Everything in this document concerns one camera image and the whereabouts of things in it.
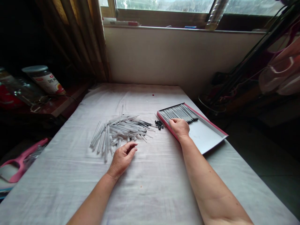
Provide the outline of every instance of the white tablecloth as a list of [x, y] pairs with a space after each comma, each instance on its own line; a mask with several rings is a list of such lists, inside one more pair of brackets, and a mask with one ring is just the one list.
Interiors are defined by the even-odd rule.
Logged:
[[[195, 104], [179, 87], [103, 84], [88, 93], [17, 186], [0, 204], [0, 224], [65, 224], [107, 171], [112, 157], [87, 155], [99, 120], [124, 113], [154, 122], [163, 108]], [[201, 224], [180, 144], [167, 129], [138, 141], [117, 182], [102, 224]], [[255, 224], [300, 224], [228, 141], [207, 160]]]

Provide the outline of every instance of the hand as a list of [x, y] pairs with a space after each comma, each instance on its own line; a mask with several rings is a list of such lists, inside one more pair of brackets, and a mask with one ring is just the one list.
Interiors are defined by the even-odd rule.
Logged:
[[130, 165], [131, 160], [138, 150], [135, 142], [128, 142], [115, 151], [112, 163], [107, 171], [107, 174], [114, 179], [118, 179]]
[[184, 119], [178, 119], [178, 118], [170, 119], [169, 123], [178, 138], [188, 136], [190, 127]]

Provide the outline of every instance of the jar label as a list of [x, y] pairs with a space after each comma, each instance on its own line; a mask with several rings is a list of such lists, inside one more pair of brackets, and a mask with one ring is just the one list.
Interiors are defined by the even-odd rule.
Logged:
[[52, 73], [41, 77], [33, 77], [33, 79], [49, 94], [58, 94], [64, 91], [63, 87]]

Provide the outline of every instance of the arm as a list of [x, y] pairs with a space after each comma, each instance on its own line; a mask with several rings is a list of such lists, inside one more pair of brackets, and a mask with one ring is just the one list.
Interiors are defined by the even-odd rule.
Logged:
[[206, 225], [253, 224], [244, 208], [200, 153], [182, 119], [169, 121], [181, 147], [187, 174]]
[[107, 173], [100, 179], [67, 225], [100, 224], [108, 199], [119, 177], [130, 165], [137, 143], [128, 142], [118, 148]]

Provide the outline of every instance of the tray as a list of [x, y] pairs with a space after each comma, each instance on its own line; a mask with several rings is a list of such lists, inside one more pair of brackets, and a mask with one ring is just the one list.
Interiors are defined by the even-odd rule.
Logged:
[[[215, 147], [217, 144], [219, 144], [221, 141], [223, 141], [225, 138], [228, 137], [228, 134], [226, 134], [215, 124], [210, 122], [207, 118], [205, 118], [204, 116], [196, 112], [189, 105], [187, 105], [186, 103], [181, 103], [181, 104], [187, 106], [198, 118], [197, 121], [194, 121], [189, 125], [190, 126], [189, 136], [194, 141], [195, 145], [197, 146], [201, 154], [208, 152], [210, 149], [212, 149], [213, 147]], [[174, 137], [179, 141], [178, 137], [176, 136], [172, 128], [169, 126], [168, 122], [166, 122], [164, 117], [160, 114], [160, 112], [165, 109], [157, 111], [157, 116], [164, 123], [164, 126], [167, 127], [169, 131], [171, 131], [171, 133], [174, 135]]]

